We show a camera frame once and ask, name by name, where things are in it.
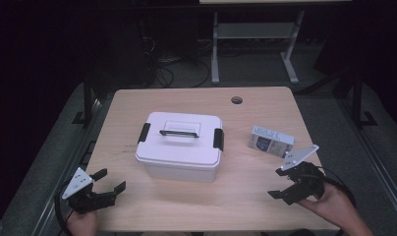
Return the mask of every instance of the box lid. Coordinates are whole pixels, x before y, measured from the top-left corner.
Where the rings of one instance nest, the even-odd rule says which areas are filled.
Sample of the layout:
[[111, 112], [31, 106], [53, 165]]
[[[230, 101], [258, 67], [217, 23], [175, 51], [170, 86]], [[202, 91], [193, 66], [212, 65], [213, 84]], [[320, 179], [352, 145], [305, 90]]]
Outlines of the box lid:
[[223, 150], [217, 116], [152, 112], [143, 125], [136, 157], [141, 162], [214, 167]]

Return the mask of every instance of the metal frame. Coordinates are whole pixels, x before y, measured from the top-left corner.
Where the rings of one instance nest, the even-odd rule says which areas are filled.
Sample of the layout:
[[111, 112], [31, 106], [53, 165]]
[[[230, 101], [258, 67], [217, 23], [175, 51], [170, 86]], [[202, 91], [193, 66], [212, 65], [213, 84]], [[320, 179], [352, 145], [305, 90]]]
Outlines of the metal frame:
[[294, 23], [218, 23], [218, 14], [214, 13], [213, 22], [213, 52], [211, 54], [211, 82], [220, 84], [219, 64], [217, 61], [217, 40], [219, 38], [289, 38], [287, 49], [281, 52], [281, 59], [287, 70], [291, 84], [298, 84], [299, 80], [290, 61], [300, 31], [305, 11], [300, 11]]

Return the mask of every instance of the box handle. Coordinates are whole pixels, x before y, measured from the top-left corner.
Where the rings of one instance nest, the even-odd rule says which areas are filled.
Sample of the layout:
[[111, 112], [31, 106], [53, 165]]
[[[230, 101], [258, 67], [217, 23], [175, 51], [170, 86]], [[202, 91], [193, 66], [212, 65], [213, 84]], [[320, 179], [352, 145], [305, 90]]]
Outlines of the box handle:
[[182, 131], [160, 130], [159, 134], [161, 134], [162, 136], [177, 135], [177, 136], [190, 136], [190, 137], [194, 137], [194, 138], [198, 138], [199, 137], [199, 135], [197, 133], [194, 133], [194, 132], [182, 132]]

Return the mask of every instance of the white bracket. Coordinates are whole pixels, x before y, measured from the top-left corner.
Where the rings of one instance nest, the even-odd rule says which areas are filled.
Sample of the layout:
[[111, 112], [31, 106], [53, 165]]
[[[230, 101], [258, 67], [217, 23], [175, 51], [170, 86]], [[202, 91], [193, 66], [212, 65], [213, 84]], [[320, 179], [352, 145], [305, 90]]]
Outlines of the white bracket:
[[73, 178], [70, 181], [69, 186], [63, 194], [63, 200], [68, 199], [73, 194], [88, 186], [93, 182], [93, 179], [87, 175], [81, 168], [78, 168]]
[[281, 170], [288, 170], [294, 166], [299, 165], [303, 160], [307, 159], [318, 150], [317, 145], [303, 149], [287, 151], [284, 157], [284, 162], [281, 165]]

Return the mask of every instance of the metal stand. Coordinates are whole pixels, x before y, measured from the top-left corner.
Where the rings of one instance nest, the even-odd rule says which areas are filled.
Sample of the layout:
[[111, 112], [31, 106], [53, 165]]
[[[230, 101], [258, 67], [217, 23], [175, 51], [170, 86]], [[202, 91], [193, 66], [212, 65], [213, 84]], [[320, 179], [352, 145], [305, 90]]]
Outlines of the metal stand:
[[91, 88], [89, 86], [88, 76], [85, 76], [85, 80], [83, 82], [83, 90], [85, 97], [85, 112], [78, 112], [72, 124], [84, 124], [83, 128], [86, 128], [90, 123], [92, 117]]
[[219, 24], [217, 12], [213, 22], [213, 53], [211, 55], [211, 81], [220, 84], [219, 65], [217, 61], [217, 40], [220, 38], [289, 38], [287, 49], [281, 52], [281, 59], [287, 70], [291, 84], [298, 84], [296, 73], [290, 58], [296, 44], [304, 11], [300, 11], [294, 23], [242, 23]]

